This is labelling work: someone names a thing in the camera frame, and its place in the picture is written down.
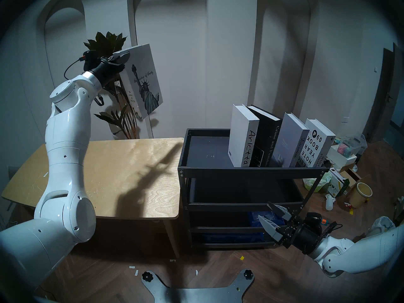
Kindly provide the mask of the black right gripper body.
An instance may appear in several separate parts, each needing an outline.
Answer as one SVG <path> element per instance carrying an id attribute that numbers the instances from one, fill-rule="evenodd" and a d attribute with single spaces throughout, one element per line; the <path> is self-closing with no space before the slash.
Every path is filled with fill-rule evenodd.
<path id="1" fill-rule="evenodd" d="M 310 255 L 324 239 L 322 223 L 322 217 L 292 217 L 285 226 L 277 229 L 283 235 L 279 244 L 285 248 L 293 245 L 303 254 Z"/>

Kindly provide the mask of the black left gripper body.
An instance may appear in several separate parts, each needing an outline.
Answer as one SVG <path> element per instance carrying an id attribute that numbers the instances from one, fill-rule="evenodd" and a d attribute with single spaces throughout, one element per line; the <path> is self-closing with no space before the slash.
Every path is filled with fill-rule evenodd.
<path id="1" fill-rule="evenodd" d="M 98 65 L 90 69 L 90 73 L 98 79 L 102 87 L 112 81 L 115 76 L 125 68 L 124 63 L 113 63 L 108 60 L 100 60 Z"/>

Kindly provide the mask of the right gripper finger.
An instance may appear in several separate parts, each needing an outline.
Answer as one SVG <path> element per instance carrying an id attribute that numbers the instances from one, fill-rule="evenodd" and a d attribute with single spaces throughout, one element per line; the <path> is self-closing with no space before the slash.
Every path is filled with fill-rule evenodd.
<path id="1" fill-rule="evenodd" d="M 265 230 L 265 232 L 276 242 L 281 242 L 283 239 L 283 235 L 277 231 L 278 228 L 280 228 L 279 225 L 274 223 L 270 217 L 267 217 L 267 215 L 258 215 L 258 220 Z"/>
<path id="2" fill-rule="evenodd" d="M 285 221 L 290 221 L 292 218 L 292 215 L 288 211 L 287 208 L 279 205 L 275 205 L 271 202 L 267 203 L 268 208 L 270 208 L 277 217 L 283 218 Z"/>

